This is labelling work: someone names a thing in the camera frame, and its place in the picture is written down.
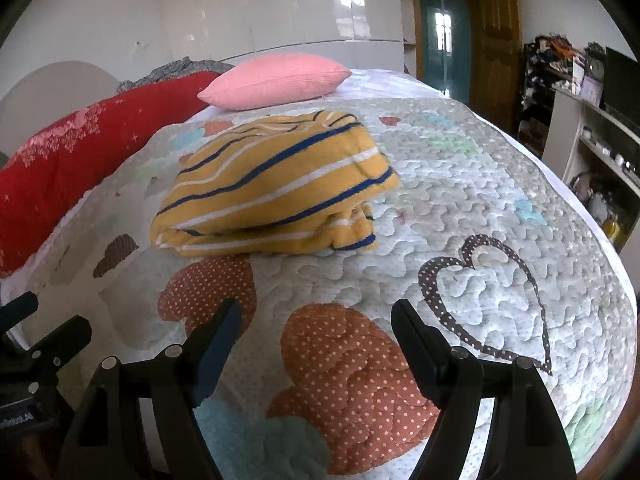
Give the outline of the black monitor screen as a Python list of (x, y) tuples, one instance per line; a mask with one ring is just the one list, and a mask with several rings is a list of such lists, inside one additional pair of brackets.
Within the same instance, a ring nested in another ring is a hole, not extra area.
[(639, 129), (639, 63), (610, 47), (606, 48), (603, 102), (611, 115)]

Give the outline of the red floral pillow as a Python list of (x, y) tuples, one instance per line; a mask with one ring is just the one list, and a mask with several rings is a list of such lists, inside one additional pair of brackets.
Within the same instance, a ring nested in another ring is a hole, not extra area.
[(47, 240), (85, 192), (149, 138), (205, 107), (198, 94), (218, 77), (201, 72), (131, 89), (82, 108), (36, 133), (1, 169), (1, 276)]

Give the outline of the pink pillow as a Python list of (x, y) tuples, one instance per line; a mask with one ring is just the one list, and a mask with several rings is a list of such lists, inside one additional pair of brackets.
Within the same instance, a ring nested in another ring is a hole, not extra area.
[(222, 110), (290, 104), (334, 92), (352, 71), (330, 58), (308, 53), (259, 55), (214, 79), (198, 98)]

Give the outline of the white open shelf unit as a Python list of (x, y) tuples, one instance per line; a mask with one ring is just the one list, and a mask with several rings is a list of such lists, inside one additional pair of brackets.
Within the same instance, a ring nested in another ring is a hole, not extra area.
[(629, 272), (639, 265), (639, 137), (620, 120), (561, 88), (553, 89), (542, 161), (608, 224)]

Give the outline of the white glossy wardrobe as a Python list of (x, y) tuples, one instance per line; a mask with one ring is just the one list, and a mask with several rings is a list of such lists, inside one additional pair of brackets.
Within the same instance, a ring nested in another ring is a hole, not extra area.
[(306, 52), (348, 68), (404, 68), (400, 0), (160, 0), (171, 54), (239, 64)]

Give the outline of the yellow striped knit garment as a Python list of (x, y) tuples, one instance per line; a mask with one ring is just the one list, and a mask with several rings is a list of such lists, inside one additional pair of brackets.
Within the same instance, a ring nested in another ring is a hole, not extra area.
[(189, 156), (151, 222), (150, 243), (183, 257), (370, 248), (370, 201), (399, 185), (354, 113), (267, 116)]

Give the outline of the brown wooden door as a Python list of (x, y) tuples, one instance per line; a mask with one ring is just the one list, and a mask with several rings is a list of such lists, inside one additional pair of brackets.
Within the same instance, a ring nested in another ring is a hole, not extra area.
[(418, 78), (505, 132), (521, 68), (518, 0), (413, 0)]

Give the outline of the white quilted heart bedspread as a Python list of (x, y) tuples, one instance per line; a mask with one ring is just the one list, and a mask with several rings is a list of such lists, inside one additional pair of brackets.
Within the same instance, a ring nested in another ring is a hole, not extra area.
[[(183, 257), (151, 245), (175, 177), (213, 136), (317, 110), (354, 113), (399, 176), (370, 201), (374, 246)], [(576, 478), (627, 414), (637, 361), (634, 288), (573, 192), (469, 107), (390, 75), (160, 128), (1, 277), (1, 307), (25, 292), (38, 310), (9, 330), (23, 349), (74, 315), (91, 325), (58, 372), (75, 414), (105, 358), (153, 359), (239, 300), (240, 336), (194, 410), (221, 479), (413, 479), (439, 409), (394, 335), (401, 299), (477, 359), (533, 361)]]

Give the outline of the grey knit blanket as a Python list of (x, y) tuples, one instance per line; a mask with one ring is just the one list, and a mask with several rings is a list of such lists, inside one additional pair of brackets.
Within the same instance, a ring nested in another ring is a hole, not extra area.
[(232, 70), (232, 68), (233, 65), (226, 62), (214, 60), (192, 61), (188, 56), (185, 56), (184, 58), (180, 58), (180, 60), (171, 61), (154, 68), (154, 70), (151, 70), (151, 73), (140, 79), (121, 81), (116, 89), (116, 93), (121, 94), (128, 90), (147, 86), (148, 84), (157, 84), (165, 80), (178, 79), (197, 73), (209, 72), (220, 75), (227, 73), (229, 70)]

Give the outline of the round beige headboard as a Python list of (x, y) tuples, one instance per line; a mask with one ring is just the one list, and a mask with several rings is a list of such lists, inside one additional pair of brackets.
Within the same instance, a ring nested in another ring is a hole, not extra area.
[(55, 62), (34, 70), (1, 99), (1, 153), (12, 156), (33, 134), (116, 94), (119, 80), (98, 66)]

